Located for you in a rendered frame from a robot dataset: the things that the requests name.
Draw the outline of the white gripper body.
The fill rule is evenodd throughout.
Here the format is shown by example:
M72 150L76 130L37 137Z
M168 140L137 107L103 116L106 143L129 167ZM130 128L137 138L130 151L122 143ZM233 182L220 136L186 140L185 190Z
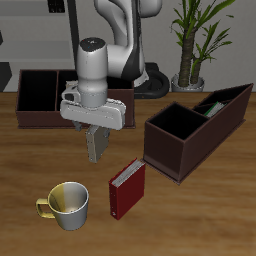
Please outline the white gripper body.
M125 125L126 105L120 100L108 98L97 108L85 108L81 104L62 100L60 114L64 119L121 130Z

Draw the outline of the dark brown desk caddy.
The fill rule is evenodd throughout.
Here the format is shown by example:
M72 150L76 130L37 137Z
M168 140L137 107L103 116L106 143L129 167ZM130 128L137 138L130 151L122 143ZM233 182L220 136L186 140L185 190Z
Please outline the dark brown desk caddy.
M183 182L241 124L253 86L217 90L193 108L173 102L145 122L143 161L176 183ZM216 103L226 104L209 118Z
M60 115L61 94L67 81L78 79L75 70L21 70L16 103L20 128L73 128ZM125 128L135 127L134 86L132 82L107 78L108 97L126 105Z

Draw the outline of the red book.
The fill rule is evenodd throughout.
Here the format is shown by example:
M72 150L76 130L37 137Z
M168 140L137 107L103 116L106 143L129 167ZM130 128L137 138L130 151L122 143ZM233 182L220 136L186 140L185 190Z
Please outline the red book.
M143 196L145 164L137 158L109 180L110 214L122 218Z

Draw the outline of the green book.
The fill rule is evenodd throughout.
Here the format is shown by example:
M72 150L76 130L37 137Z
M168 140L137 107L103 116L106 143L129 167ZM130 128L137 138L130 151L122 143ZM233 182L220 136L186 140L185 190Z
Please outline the green book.
M223 104L221 102L216 102L206 113L206 117L213 117L216 113L218 113L222 108L224 108L226 104Z

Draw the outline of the yellow and white mug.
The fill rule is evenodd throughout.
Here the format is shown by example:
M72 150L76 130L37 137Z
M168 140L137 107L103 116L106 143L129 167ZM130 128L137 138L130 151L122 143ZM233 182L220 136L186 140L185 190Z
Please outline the yellow and white mug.
M58 225L73 231L81 228L87 219L89 193L78 182L64 182L55 186L46 199L36 201L40 217L55 219Z

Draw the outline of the dark grey block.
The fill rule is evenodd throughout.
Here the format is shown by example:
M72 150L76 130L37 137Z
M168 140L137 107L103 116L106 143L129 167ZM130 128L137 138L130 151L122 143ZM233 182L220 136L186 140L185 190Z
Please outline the dark grey block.
M0 92L3 92L12 77L9 62L0 62Z

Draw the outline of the green pot plant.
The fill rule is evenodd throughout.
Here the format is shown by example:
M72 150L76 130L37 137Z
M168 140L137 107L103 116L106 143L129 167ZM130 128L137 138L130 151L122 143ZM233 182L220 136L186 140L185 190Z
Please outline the green pot plant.
M217 13L235 2L235 0L223 0L216 3L216 1L213 0L205 10L202 10L201 0L182 0L182 12L175 9L178 19L172 22L172 26L177 24L180 28L180 32L175 31L175 33L182 52L179 72L171 79L173 92L202 92L205 86L204 79L199 76L202 63L205 60L214 60L211 54L215 50L231 44L231 41L225 41L229 28L213 38L219 21L208 28L205 27L205 24Z

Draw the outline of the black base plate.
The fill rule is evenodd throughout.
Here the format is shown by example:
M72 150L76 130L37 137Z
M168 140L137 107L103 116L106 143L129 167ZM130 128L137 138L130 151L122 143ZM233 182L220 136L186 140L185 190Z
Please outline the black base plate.
M142 75L134 81L135 99L157 99L169 92L169 79L154 62L147 62Z

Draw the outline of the dark vertical post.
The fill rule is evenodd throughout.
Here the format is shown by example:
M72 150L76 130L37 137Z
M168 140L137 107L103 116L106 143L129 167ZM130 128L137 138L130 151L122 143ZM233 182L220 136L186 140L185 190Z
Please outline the dark vertical post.
M71 32L73 58L74 58L74 62L77 62L79 30L78 30L78 21L77 21L76 0L66 0L66 1L67 1L68 17L69 17L70 32Z

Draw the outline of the black wall box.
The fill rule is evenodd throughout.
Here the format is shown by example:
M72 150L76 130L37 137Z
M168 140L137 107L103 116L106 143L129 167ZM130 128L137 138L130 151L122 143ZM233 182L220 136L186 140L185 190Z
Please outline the black wall box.
M64 13L64 0L47 0L48 10L50 13Z

